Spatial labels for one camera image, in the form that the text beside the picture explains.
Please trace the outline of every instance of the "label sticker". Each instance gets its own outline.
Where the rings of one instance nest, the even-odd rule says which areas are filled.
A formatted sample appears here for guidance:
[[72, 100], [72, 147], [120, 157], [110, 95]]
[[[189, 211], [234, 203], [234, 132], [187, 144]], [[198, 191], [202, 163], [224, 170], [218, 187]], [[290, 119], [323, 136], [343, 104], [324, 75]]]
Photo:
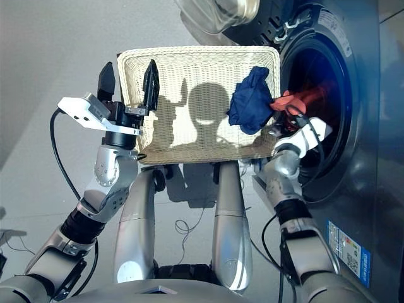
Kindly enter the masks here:
[[345, 35], [345, 32], [343, 31], [340, 22], [336, 16], [331, 14], [326, 9], [322, 8], [318, 17], [318, 24], [328, 28], [334, 34], [334, 36], [342, 46], [345, 57], [349, 57], [352, 55], [352, 49], [349, 45], [347, 36]]
[[328, 244], [334, 253], [352, 270], [363, 285], [369, 287], [371, 254], [351, 237], [328, 221]]

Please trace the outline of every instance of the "wire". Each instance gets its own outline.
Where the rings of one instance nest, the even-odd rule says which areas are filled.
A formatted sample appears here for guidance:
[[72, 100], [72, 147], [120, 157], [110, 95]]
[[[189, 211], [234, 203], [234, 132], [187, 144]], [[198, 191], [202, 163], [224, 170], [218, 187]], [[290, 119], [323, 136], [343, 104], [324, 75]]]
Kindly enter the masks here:
[[[282, 267], [282, 254], [280, 255], [280, 266]], [[283, 273], [279, 272], [279, 294], [278, 294], [278, 303], [282, 303], [283, 301]]]
[[55, 112], [53, 113], [52, 117], [50, 118], [50, 123], [49, 123], [50, 141], [52, 142], [53, 154], [55, 155], [56, 162], [62, 171], [62, 175], [65, 178], [66, 182], [69, 184], [69, 186], [70, 186], [71, 190], [73, 191], [73, 194], [76, 196], [77, 200], [80, 201], [80, 195], [79, 195], [78, 191], [76, 190], [76, 188], [74, 187], [73, 183], [71, 182], [71, 180], [68, 176], [68, 173], [64, 169], [61, 159], [59, 157], [59, 153], [57, 152], [57, 148], [56, 148], [54, 126], [55, 126], [55, 119], [56, 119], [57, 115], [60, 113], [62, 113], [62, 110], [60, 108], [57, 108], [55, 110]]
[[257, 250], [257, 253], [259, 253], [261, 255], [261, 257], [263, 257], [265, 259], [265, 261], [267, 261], [268, 263], [271, 263], [273, 265], [272, 261], [269, 260], [268, 257], [266, 257], [263, 254], [262, 251], [259, 250], [259, 248], [257, 247], [257, 245], [254, 243], [254, 241], [251, 238], [250, 238], [250, 241], [251, 241], [252, 246], [255, 248], [255, 250]]
[[311, 182], [313, 182], [318, 175], [320, 174], [321, 170], [323, 169], [323, 164], [324, 164], [324, 160], [325, 160], [325, 155], [324, 155], [324, 148], [323, 148], [323, 144], [321, 144], [321, 141], [319, 139], [318, 133], [316, 132], [315, 128], [313, 127], [313, 125], [311, 124], [311, 121], [309, 118], [307, 118], [304, 113], [298, 109], [296, 106], [294, 105], [287, 105], [286, 106], [286, 110], [288, 111], [289, 114], [291, 114], [289, 112], [289, 108], [296, 110], [299, 115], [301, 116], [301, 118], [303, 118], [303, 120], [305, 120], [305, 122], [310, 126], [311, 131], [314, 133], [314, 137], [316, 138], [317, 144], [318, 144], [318, 149], [320, 152], [320, 163], [317, 166], [317, 171], [316, 173], [305, 183], [302, 185], [302, 188], [305, 188], [307, 185], [309, 185]]
[[72, 295], [72, 297], [76, 297], [77, 295], [80, 294], [80, 292], [87, 286], [88, 282], [92, 278], [95, 268], [97, 267], [97, 262], [98, 262], [98, 240], [97, 238], [95, 239], [95, 245], [94, 245], [94, 261], [93, 261], [93, 266], [91, 267], [90, 273], [87, 276], [87, 279], [81, 284], [80, 288]]
[[270, 251], [268, 250], [268, 248], [266, 247], [266, 243], [265, 243], [265, 232], [266, 229], [268, 228], [269, 224], [274, 221], [274, 219], [276, 218], [276, 215], [274, 215], [272, 218], [270, 218], [270, 220], [265, 224], [263, 231], [261, 233], [261, 241], [264, 245], [264, 249], [266, 254], [268, 255], [269, 259], [271, 260], [271, 262], [273, 263], [273, 265], [277, 268], [277, 270], [283, 272], [283, 270], [280, 268], [279, 264], [275, 261], [275, 259], [273, 258], [273, 256], [271, 255]]
[[[189, 228], [188, 223], [187, 223], [186, 221], [184, 221], [183, 219], [178, 219], [178, 220], [175, 221], [175, 223], [174, 223], [175, 231], [176, 231], [177, 233], [179, 233], [180, 235], [183, 235], [183, 236], [184, 236], [184, 238], [182, 239], [182, 243], [181, 243], [182, 257], [181, 257], [181, 259], [179, 260], [179, 262], [177, 263], [177, 265], [178, 265], [178, 264], [181, 264], [182, 260], [184, 260], [184, 256], [185, 256], [185, 242], [187, 241], [187, 239], [188, 239], [188, 237], [189, 237], [189, 234], [190, 234], [190, 233], [198, 226], [198, 224], [200, 223], [204, 211], [205, 211], [205, 207], [202, 209], [201, 215], [199, 216], [199, 220], [198, 220], [198, 221], [196, 222], [196, 224], [195, 224], [193, 227], [191, 227], [191, 228]], [[180, 226], [179, 226], [180, 223], [184, 224], [184, 225], [185, 225], [185, 228], [180, 227]]]
[[[53, 154], [55, 155], [56, 162], [61, 169], [62, 175], [65, 178], [66, 182], [69, 184], [73, 194], [76, 196], [77, 200], [80, 201], [80, 195], [77, 191], [77, 189], [74, 187], [73, 183], [71, 182], [68, 173], [63, 167], [63, 164], [61, 162], [61, 159], [59, 157], [59, 153], [57, 152], [57, 147], [56, 147], [56, 140], [55, 140], [55, 119], [58, 114], [63, 113], [63, 111], [60, 108], [57, 108], [55, 112], [53, 113], [52, 117], [50, 118], [50, 123], [49, 123], [49, 131], [50, 131], [50, 141], [52, 142], [52, 149], [53, 149]], [[98, 239], [95, 239], [95, 244], [94, 244], [94, 260], [93, 260], [93, 266], [90, 270], [90, 273], [88, 274], [86, 280], [83, 282], [81, 287], [72, 295], [72, 297], [77, 296], [80, 294], [80, 292], [87, 286], [88, 282], [92, 278], [95, 268], [97, 267], [98, 263]]]
[[[263, 231], [261, 233], [261, 240], [262, 240], [262, 243], [264, 245], [265, 252], [267, 253], [271, 263], [280, 272], [281, 277], [282, 278], [286, 277], [287, 281], [289, 282], [290, 287], [292, 288], [292, 293], [293, 293], [293, 303], [296, 303], [297, 302], [297, 296], [296, 296], [296, 289], [295, 289], [294, 281], [292, 280], [291, 276], [286, 274], [285, 271], [283, 270], [283, 268], [275, 261], [275, 259], [271, 255], [270, 251], [268, 250], [268, 247], [266, 246], [266, 242], [265, 242], [266, 229], [268, 228], [269, 224], [272, 221], [274, 221], [275, 218], [276, 218], [276, 215], [274, 215], [272, 218], [270, 218], [269, 221], [265, 224], [265, 226], [263, 228]], [[280, 296], [282, 296], [282, 298], [283, 298], [283, 279], [282, 279], [282, 288], [281, 288], [281, 285], [279, 285], [279, 291], [280, 291]]]
[[[5, 231], [3, 232], [3, 234], [2, 234], [1, 237], [0, 237], [0, 242], [1, 242], [1, 240], [3, 239], [3, 237], [6, 235], [6, 232], [10, 232], [10, 231], [12, 231], [12, 230], [11, 230], [11, 229], [8, 229], [8, 230], [5, 230]], [[5, 237], [5, 241], [6, 241], [7, 246], [8, 246], [10, 249], [14, 250], [14, 251], [26, 251], [26, 252], [28, 252], [28, 253], [31, 253], [31, 254], [35, 255], [35, 253], [34, 253], [31, 249], [27, 248], [27, 246], [25, 245], [25, 243], [24, 243], [23, 239], [21, 238], [21, 236], [19, 236], [19, 238], [20, 238], [21, 243], [23, 244], [23, 247], [24, 247], [25, 249], [19, 249], [19, 248], [15, 248], [15, 247], [11, 246], [10, 243], [8, 242], [8, 240], [7, 240], [7, 237]]]

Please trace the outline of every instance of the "black cable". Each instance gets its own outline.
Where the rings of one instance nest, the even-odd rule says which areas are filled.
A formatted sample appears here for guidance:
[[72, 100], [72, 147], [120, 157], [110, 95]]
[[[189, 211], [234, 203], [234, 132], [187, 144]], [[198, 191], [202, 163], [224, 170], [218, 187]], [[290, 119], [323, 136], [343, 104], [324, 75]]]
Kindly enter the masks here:
[[273, 264], [273, 266], [280, 272], [282, 277], [286, 277], [287, 281], [290, 284], [290, 287], [292, 288], [292, 293], [293, 293], [293, 303], [297, 302], [297, 296], [296, 296], [296, 289], [295, 289], [295, 283], [294, 281], [291, 279], [290, 275], [286, 274], [283, 270], [283, 268], [275, 261], [275, 259], [273, 258], [273, 256], [271, 255], [270, 251], [268, 250], [268, 247], [266, 246], [266, 242], [265, 242], [265, 232], [266, 229], [268, 228], [269, 224], [274, 221], [274, 219], [276, 218], [276, 215], [274, 215], [272, 218], [269, 219], [269, 221], [265, 224], [263, 231], [261, 233], [261, 240], [262, 243], [264, 245], [264, 249], [265, 252], [267, 253], [271, 263]]
[[63, 177], [65, 178], [66, 182], [69, 184], [71, 190], [73, 191], [73, 194], [76, 196], [77, 200], [80, 201], [80, 195], [76, 188], [74, 187], [73, 183], [71, 182], [66, 170], [63, 167], [63, 164], [61, 162], [61, 159], [59, 157], [59, 153], [57, 152], [56, 148], [56, 140], [55, 140], [55, 119], [58, 114], [62, 113], [62, 110], [60, 108], [57, 108], [55, 112], [53, 113], [52, 117], [50, 118], [50, 123], [49, 123], [49, 131], [50, 131], [50, 141], [52, 142], [52, 148], [53, 148], [53, 154], [55, 155], [56, 162], [59, 166], [59, 168], [62, 171]]
[[81, 284], [80, 288], [72, 295], [72, 297], [75, 297], [80, 294], [80, 292], [87, 286], [88, 282], [92, 278], [95, 268], [97, 267], [97, 262], [98, 262], [98, 240], [95, 239], [95, 245], [94, 245], [94, 262], [93, 266], [91, 267], [90, 273], [87, 276], [87, 279]]
[[261, 241], [264, 245], [264, 249], [266, 254], [268, 255], [269, 259], [271, 260], [271, 262], [273, 263], [273, 265], [277, 268], [278, 271], [283, 272], [283, 270], [280, 268], [279, 264], [275, 261], [275, 259], [272, 257], [270, 251], [268, 250], [268, 248], [266, 247], [266, 243], [265, 243], [265, 232], [266, 229], [268, 228], [269, 224], [274, 221], [274, 219], [276, 218], [276, 215], [274, 215], [272, 218], [270, 218], [270, 220], [265, 224], [263, 231], [261, 233]]
[[320, 163], [317, 166], [317, 171], [305, 184], [302, 185], [302, 188], [304, 188], [307, 185], [309, 185], [311, 182], [313, 182], [318, 177], [318, 175], [321, 173], [321, 170], [323, 169], [324, 160], [325, 160], [324, 148], [323, 148], [323, 144], [321, 144], [321, 141], [320, 141], [320, 139], [318, 137], [318, 134], [317, 134], [315, 128], [313, 127], [313, 125], [310, 122], [310, 119], [307, 118], [303, 114], [303, 112], [300, 109], [298, 109], [296, 106], [294, 106], [294, 105], [286, 105], [286, 110], [288, 111], [289, 114], [291, 114], [290, 111], [289, 111], [289, 108], [291, 108], [293, 110], [296, 110], [299, 113], [300, 117], [303, 118], [303, 120], [310, 126], [310, 129], [314, 133], [314, 137], [316, 138], [316, 141], [317, 141], [317, 144], [318, 144], [318, 149], [319, 149], [319, 152], [320, 152]]
[[[66, 182], [69, 184], [71, 190], [73, 191], [73, 194], [76, 196], [77, 200], [80, 201], [80, 195], [79, 195], [77, 189], [74, 187], [73, 183], [71, 182], [71, 180], [68, 176], [68, 173], [64, 169], [61, 159], [59, 157], [59, 153], [57, 152], [54, 128], [55, 128], [55, 119], [56, 119], [57, 115], [60, 113], [63, 113], [63, 111], [60, 108], [57, 108], [55, 110], [55, 112], [53, 113], [52, 117], [50, 118], [50, 123], [49, 123], [50, 141], [52, 142], [52, 149], [53, 149], [53, 153], [56, 158], [56, 162], [57, 162], [59, 168], [61, 169]], [[86, 280], [83, 282], [81, 287], [72, 295], [72, 297], [80, 294], [80, 292], [87, 286], [88, 282], [90, 281], [90, 279], [92, 278], [92, 276], [94, 274], [95, 268], [97, 267], [97, 263], [98, 263], [98, 240], [95, 239], [93, 266], [92, 266], [90, 273], [88, 274]]]
[[261, 255], [261, 257], [263, 257], [265, 259], [265, 261], [267, 261], [268, 263], [271, 263], [273, 265], [272, 261], [269, 260], [268, 257], [266, 257], [263, 254], [262, 251], [259, 250], [259, 248], [257, 247], [257, 245], [254, 243], [254, 241], [251, 238], [250, 238], [250, 241], [251, 241], [252, 246], [255, 248], [255, 250], [257, 250], [257, 253], [259, 253]]
[[[282, 267], [282, 254], [280, 255], [280, 266]], [[278, 294], [278, 303], [282, 303], [283, 301], [283, 273], [279, 272], [279, 294]]]

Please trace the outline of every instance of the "gray floor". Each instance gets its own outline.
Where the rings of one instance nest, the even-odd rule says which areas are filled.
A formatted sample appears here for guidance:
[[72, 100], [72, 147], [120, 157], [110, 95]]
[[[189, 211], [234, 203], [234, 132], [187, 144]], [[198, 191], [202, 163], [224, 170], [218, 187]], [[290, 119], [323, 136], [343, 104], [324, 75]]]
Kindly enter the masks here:
[[[1, 230], [9, 244], [24, 243], [36, 251], [61, 224], [76, 201], [56, 165], [49, 139], [49, 119], [62, 97], [95, 92], [100, 69], [127, 49], [194, 45], [173, 1], [0, 1]], [[92, 176], [102, 132], [81, 128], [68, 117], [56, 122], [61, 158], [79, 192]], [[270, 217], [244, 177], [251, 234], [259, 243]], [[201, 209], [172, 203], [166, 193], [156, 197], [156, 250], [159, 264], [181, 258], [182, 236], [174, 230], [178, 218], [194, 224]], [[207, 209], [186, 243], [184, 262], [209, 263], [213, 209]], [[86, 290], [112, 283], [112, 258], [119, 215], [100, 236], [100, 259]], [[268, 242], [278, 257], [278, 226]], [[23, 272], [32, 257], [0, 243], [8, 262], [2, 279]], [[254, 251], [254, 276], [245, 293], [253, 302], [275, 302], [278, 273]], [[285, 302], [290, 292], [285, 286]]]

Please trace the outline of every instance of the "washing machine door hinge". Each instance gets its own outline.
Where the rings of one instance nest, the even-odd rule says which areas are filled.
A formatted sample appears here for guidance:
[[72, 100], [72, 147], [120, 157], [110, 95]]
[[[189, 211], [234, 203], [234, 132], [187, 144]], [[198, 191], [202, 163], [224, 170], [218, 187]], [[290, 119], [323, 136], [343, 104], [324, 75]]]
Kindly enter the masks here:
[[304, 23], [306, 21], [309, 21], [311, 18], [311, 11], [309, 9], [304, 10], [301, 12], [294, 20], [291, 21], [286, 21], [283, 24], [283, 31], [277, 35], [274, 39], [273, 42], [275, 44], [282, 44], [286, 39], [288, 39], [290, 32], [297, 28], [301, 23]]

